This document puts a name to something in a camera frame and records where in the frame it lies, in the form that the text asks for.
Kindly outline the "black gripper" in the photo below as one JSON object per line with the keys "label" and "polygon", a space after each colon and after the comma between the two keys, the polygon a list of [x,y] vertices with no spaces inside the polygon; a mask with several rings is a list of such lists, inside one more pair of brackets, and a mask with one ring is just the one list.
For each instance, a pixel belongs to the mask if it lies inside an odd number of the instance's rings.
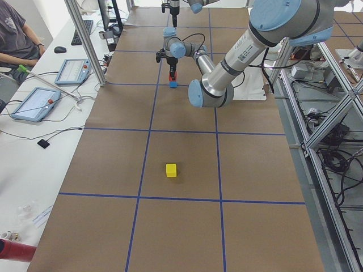
{"label": "black gripper", "polygon": [[170,14],[172,15],[173,27],[176,28],[178,26],[177,15],[179,15],[179,6],[178,7],[170,7]]}
{"label": "black gripper", "polygon": [[167,63],[170,65],[170,71],[176,71],[176,65],[178,64],[178,59],[175,57],[168,57],[167,58]]}

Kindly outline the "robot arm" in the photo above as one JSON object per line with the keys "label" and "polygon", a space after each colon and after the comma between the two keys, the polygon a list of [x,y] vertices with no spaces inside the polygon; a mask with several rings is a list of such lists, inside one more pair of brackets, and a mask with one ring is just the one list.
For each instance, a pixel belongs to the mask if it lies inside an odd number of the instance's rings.
{"label": "robot arm", "polygon": [[[192,12],[196,14],[199,13],[204,6],[218,2],[218,0],[187,0],[185,2],[189,5]],[[178,15],[180,13],[180,1],[162,1],[161,10],[163,14],[166,12],[166,10],[170,11],[170,15],[172,16],[172,26],[176,28],[178,26]]]}
{"label": "robot arm", "polygon": [[176,60],[192,57],[202,73],[188,87],[189,102],[194,107],[220,108],[234,96],[233,80],[266,48],[289,38],[291,46],[306,46],[326,41],[332,35],[334,8],[339,1],[255,1],[248,29],[215,65],[200,44],[186,43],[176,35],[176,28],[163,30],[166,57]]}

